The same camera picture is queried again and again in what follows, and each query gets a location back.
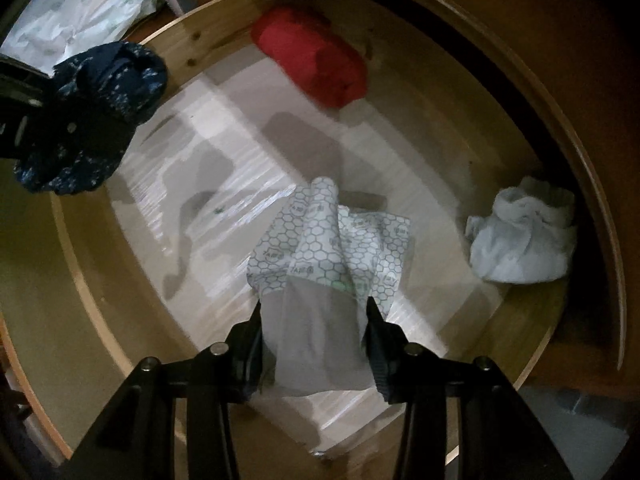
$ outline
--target crumpled white cloth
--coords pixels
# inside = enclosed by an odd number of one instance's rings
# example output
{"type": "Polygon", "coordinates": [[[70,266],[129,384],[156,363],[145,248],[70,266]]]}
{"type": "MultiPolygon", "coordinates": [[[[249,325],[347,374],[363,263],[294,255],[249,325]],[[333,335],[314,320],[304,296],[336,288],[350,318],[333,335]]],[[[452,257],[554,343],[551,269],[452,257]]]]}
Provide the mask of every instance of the crumpled white cloth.
{"type": "Polygon", "coordinates": [[[410,222],[338,205],[326,177],[298,187],[249,259],[262,303],[263,392],[363,390],[367,298],[383,316],[398,290],[410,222]]]}
{"type": "Polygon", "coordinates": [[[574,195],[526,176],[502,189],[487,218],[470,216],[470,264],[484,280],[502,283],[551,282],[570,267],[576,243],[574,195]]]}

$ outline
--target screw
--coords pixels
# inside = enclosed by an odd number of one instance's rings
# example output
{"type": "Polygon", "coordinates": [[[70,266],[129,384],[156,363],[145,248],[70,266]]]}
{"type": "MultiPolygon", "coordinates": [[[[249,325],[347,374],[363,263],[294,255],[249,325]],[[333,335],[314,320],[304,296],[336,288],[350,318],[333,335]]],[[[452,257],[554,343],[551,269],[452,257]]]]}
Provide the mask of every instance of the screw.
{"type": "Polygon", "coordinates": [[[155,357],[146,357],[140,364],[140,369],[143,372],[150,372],[159,364],[160,364],[160,361],[155,357]]]}
{"type": "Polygon", "coordinates": [[[407,343],[404,345],[404,353],[411,357],[418,357],[422,352],[424,352],[424,346],[419,343],[407,343]]]}
{"type": "Polygon", "coordinates": [[[223,342],[213,343],[209,347],[209,351],[213,355],[224,355],[229,351],[229,345],[223,342]]]}
{"type": "Polygon", "coordinates": [[[481,356],[474,359],[474,364],[481,370],[487,372],[492,368],[494,362],[486,356],[481,356]]]}

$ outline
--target red cloth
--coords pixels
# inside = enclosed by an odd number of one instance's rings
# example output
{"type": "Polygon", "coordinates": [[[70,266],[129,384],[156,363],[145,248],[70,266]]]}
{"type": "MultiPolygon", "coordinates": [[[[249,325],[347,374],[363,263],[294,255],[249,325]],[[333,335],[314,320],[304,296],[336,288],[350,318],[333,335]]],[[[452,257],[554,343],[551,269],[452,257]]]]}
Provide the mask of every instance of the red cloth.
{"type": "Polygon", "coordinates": [[[356,50],[331,32],[323,16],[274,7],[255,22],[252,40],[309,97],[342,108],[367,92],[367,67],[356,50]]]}

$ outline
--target wooden tray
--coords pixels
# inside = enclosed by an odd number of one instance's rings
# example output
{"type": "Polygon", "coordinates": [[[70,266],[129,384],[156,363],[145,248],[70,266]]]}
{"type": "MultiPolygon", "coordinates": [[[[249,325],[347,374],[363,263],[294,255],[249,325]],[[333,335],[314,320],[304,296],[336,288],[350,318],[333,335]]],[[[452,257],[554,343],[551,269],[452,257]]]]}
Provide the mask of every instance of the wooden tray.
{"type": "MultiPolygon", "coordinates": [[[[220,234],[215,226],[223,222],[211,221],[217,210],[242,214],[234,206],[247,195],[233,177],[251,170],[241,164],[248,148],[269,161],[278,177],[270,186],[282,190],[311,176],[306,171],[320,160],[314,143],[325,139],[321,148],[337,158],[324,174],[337,168],[343,190],[367,200],[381,196],[389,211],[414,223],[414,256],[399,294],[407,301],[394,307],[392,320],[440,354],[487,354],[522,384],[558,322],[566,283],[501,288],[478,282],[465,265],[466,216],[488,214],[500,187],[540,164],[506,113],[451,56],[369,0],[215,0],[145,43],[166,61],[170,89],[108,184],[111,196],[104,188],[72,198],[29,196],[7,168],[1,172],[13,205],[3,219],[2,337],[35,411],[67,456],[140,358],[192,356],[249,312],[255,298],[240,285],[242,272],[212,299],[212,287],[198,276],[209,267],[191,258],[205,234],[220,234]],[[318,110],[249,46],[251,24],[281,2],[325,13],[365,56],[365,102],[340,113],[318,110]],[[283,128],[300,134],[280,137],[283,128]],[[310,152],[296,158],[300,150],[310,152]],[[223,155],[213,161],[222,176],[191,178],[196,166],[207,166],[200,164],[207,152],[223,155]],[[140,156],[148,163],[142,172],[140,156]],[[162,172],[168,168],[173,173],[162,172]],[[216,178],[222,182],[207,195],[216,178]],[[181,222],[184,204],[189,226],[181,222]],[[160,243],[146,206],[166,215],[160,243]]],[[[248,255],[252,237],[278,208],[274,202],[233,243],[216,246],[224,265],[248,255]]],[[[374,392],[348,392],[233,407],[242,477],[389,478],[401,417],[396,407],[383,411],[380,400],[374,392]],[[319,461],[310,450],[333,460],[319,461]]],[[[448,460],[457,454],[450,407],[448,460]]],[[[177,434],[177,462],[184,465],[180,425],[177,434]]]]}

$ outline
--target clear plastic film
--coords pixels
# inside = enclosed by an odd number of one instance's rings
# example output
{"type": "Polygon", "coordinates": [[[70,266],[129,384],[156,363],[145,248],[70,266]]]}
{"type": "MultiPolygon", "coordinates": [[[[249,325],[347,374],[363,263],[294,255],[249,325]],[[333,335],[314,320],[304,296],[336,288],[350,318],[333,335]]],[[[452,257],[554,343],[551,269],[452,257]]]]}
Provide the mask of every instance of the clear plastic film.
{"type": "MultiPolygon", "coordinates": [[[[139,127],[108,181],[113,208],[158,296],[199,349],[248,318],[257,301],[249,257],[296,186],[318,176],[336,183],[342,205],[411,222],[387,320],[441,356],[456,358],[478,337],[506,288],[471,272],[459,224],[469,208],[490,210],[500,185],[446,120],[442,99],[460,99],[464,109],[463,96],[425,99],[383,66],[370,73],[364,100],[323,110],[248,46],[139,127]]],[[[252,405],[321,451],[353,447],[367,424],[378,430],[399,413],[374,388],[256,395],[252,405]]]]}

